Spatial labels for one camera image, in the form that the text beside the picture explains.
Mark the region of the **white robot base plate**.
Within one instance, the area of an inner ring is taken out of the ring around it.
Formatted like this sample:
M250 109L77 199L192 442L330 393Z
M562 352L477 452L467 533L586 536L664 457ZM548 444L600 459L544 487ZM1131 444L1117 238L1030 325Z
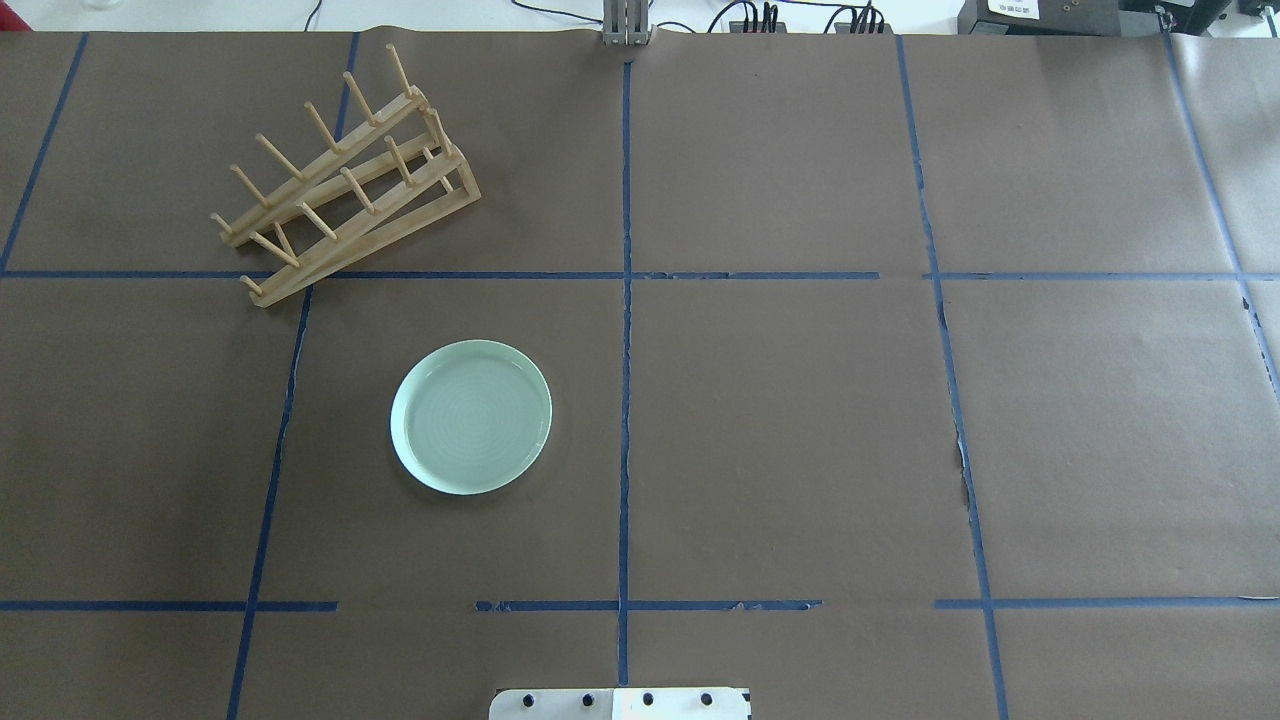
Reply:
M733 687L504 689L489 719L751 719L750 691Z

